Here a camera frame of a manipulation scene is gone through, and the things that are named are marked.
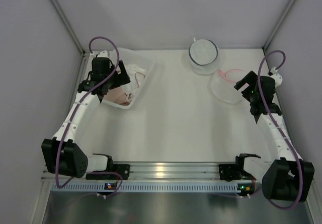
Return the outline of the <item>pink-trimmed mesh laundry bag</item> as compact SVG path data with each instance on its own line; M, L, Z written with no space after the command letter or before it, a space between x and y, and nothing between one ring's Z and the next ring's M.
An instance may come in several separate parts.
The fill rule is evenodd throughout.
M228 104L237 104L244 98L241 91L244 90L248 84L243 86L239 91L234 88L235 84L246 76L246 72L241 69L230 69L228 71L218 70L211 82L210 89L214 96Z

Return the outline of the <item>blue-trimmed mesh laundry bag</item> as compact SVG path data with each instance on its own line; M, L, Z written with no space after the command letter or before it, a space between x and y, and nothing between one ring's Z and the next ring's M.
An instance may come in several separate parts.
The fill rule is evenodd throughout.
M200 75L211 75L219 68L219 49L209 39L193 39L188 49L192 70Z

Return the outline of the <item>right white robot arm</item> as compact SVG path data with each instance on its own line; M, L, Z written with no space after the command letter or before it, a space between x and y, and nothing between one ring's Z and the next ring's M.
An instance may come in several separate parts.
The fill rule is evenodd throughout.
M270 73L258 76L250 71L234 88L250 103L250 113L262 131L271 160L265 162L257 154L239 154L233 164L220 164L223 181L257 180L268 200L304 202L314 176L314 166L297 153L283 125L279 106L273 103L281 76Z

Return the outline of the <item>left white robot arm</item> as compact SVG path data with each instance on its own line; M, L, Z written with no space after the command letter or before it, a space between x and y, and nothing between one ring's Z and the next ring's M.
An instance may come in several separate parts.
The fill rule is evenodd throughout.
M47 171L51 174L81 178L92 172L104 172L112 163L106 154L88 154L80 141L88 121L110 90L130 82L122 60L95 57L92 69L78 86L72 108L51 139L43 140L41 149Z

